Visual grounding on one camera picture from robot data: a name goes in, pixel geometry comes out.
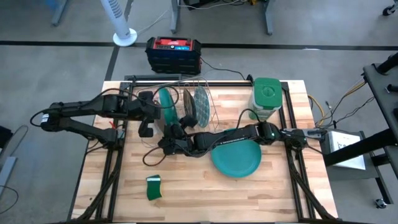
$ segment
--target wooden table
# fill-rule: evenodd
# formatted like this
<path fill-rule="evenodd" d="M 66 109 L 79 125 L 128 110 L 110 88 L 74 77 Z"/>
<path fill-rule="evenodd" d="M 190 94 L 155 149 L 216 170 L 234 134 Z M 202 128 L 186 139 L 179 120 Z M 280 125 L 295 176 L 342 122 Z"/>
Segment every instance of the wooden table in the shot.
<path fill-rule="evenodd" d="M 304 81 L 288 81 L 298 128 L 314 127 L 312 112 Z M 103 89 L 119 88 L 120 82 L 105 82 Z M 218 112 L 220 126 L 228 129 L 236 126 L 240 112 L 247 108 L 250 87 L 210 87 Z M 285 112 L 287 126 L 289 116 Z M 95 118 L 94 125 L 110 128 L 110 119 Z M 280 126 L 279 115 L 274 113 L 268 120 Z M 244 114 L 241 126 L 253 123 Z M 293 222 L 297 214 L 292 184 L 282 142 L 261 146 L 262 161 L 252 175 L 233 179 L 221 174 L 213 165 L 210 153 L 202 158 L 184 155 L 168 156 L 157 167 L 147 167 L 142 156 L 149 150 L 139 138 L 138 122 L 129 122 L 124 147 L 122 171 L 115 204 L 114 222 Z M 156 145 L 161 135 L 146 138 L 145 142 Z M 319 143 L 308 142 L 319 149 Z M 322 155 L 304 150 L 312 192 L 330 214 L 337 217 L 335 203 Z M 158 150 L 147 162 L 162 157 Z M 106 150 L 92 152 L 85 158 L 72 218 L 84 212 L 98 193 L 103 175 Z M 148 201 L 146 177 L 159 174 L 162 178 L 163 197 Z M 308 217 L 305 197 L 300 191 L 305 217 Z M 105 198 L 103 216 L 108 211 L 109 196 Z"/>

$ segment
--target green container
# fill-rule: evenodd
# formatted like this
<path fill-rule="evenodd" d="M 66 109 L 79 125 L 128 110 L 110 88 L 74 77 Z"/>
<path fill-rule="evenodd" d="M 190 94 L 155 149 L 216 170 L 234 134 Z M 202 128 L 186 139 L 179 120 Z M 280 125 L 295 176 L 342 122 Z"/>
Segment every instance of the green container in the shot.
<path fill-rule="evenodd" d="M 282 85 L 275 78 L 257 78 L 254 81 L 249 108 L 254 110 L 261 120 L 267 120 L 282 106 Z"/>

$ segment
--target green sponge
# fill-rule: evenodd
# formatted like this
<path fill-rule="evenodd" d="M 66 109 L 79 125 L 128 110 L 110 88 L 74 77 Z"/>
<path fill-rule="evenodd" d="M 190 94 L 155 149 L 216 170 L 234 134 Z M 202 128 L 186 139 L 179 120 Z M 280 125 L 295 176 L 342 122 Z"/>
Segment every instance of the green sponge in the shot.
<path fill-rule="evenodd" d="M 162 197 L 160 192 L 160 175 L 147 177 L 147 197 L 148 200 L 155 200 Z"/>

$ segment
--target dish rack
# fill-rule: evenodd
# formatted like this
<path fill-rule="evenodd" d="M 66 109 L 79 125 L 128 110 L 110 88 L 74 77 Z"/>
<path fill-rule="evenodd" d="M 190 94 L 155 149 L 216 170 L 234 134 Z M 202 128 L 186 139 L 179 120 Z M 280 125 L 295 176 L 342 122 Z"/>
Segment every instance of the dish rack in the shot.
<path fill-rule="evenodd" d="M 188 134 L 196 133 L 196 132 L 217 132 L 217 128 L 220 125 L 220 120 L 218 118 L 216 105 L 215 105 L 215 102 L 214 102 L 213 97 L 211 95 L 209 84 L 208 84 L 207 80 L 205 78 L 203 78 L 203 77 L 192 77 L 192 78 L 188 78 L 188 79 L 184 79 L 184 80 L 180 80 L 180 81 L 176 81 L 176 82 L 168 82 L 166 84 L 154 85 L 154 86 L 150 86 L 150 87 L 140 88 L 137 91 L 137 94 L 140 91 L 152 91 L 152 92 L 155 92 L 159 88 L 164 87 L 164 88 L 166 88 L 169 91 L 169 93 L 170 93 L 170 95 L 171 95 L 171 97 L 173 99 L 173 102 L 175 102 L 177 100 L 177 94 L 178 94 L 179 98 L 178 98 L 178 101 L 177 101 L 177 103 L 175 105 L 175 108 L 176 108 L 176 111 L 177 111 L 177 116 L 180 119 L 180 118 L 183 118 L 185 116 L 184 102 L 183 102 L 183 92 L 184 92 L 184 90 L 187 89 L 190 92 L 190 94 L 193 97 L 195 97 L 194 96 L 195 89 L 198 88 L 198 86 L 202 86 L 205 89 L 206 94 L 208 96 L 209 105 L 210 105 L 209 122 L 204 128 L 200 127 L 197 124 L 193 128 L 187 127 L 185 129 L 185 131 Z M 159 104 L 160 104 L 159 92 L 157 92 L 154 95 L 154 102 L 156 102 L 156 103 L 159 102 Z M 161 127 L 162 125 L 164 125 L 163 122 L 155 121 L 155 128 L 159 128 L 161 131 L 163 130 L 163 127 Z"/>

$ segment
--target teal plate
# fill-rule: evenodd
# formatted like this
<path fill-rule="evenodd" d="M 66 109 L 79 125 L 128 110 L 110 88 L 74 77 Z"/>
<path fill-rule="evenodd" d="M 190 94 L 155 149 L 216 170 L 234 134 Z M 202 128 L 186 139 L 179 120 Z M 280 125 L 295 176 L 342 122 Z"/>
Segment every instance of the teal plate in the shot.
<path fill-rule="evenodd" d="M 243 140 L 215 147 L 211 160 L 228 177 L 241 178 L 252 174 L 261 162 L 261 148 L 252 140 Z"/>
<path fill-rule="evenodd" d="M 169 91 L 166 88 L 162 88 L 159 90 L 159 98 L 162 107 L 168 107 L 173 105 L 174 103 L 172 96 L 170 95 Z M 178 123 L 177 110 L 175 109 L 175 106 L 163 109 L 163 111 L 164 111 L 164 119 L 166 124 Z"/>

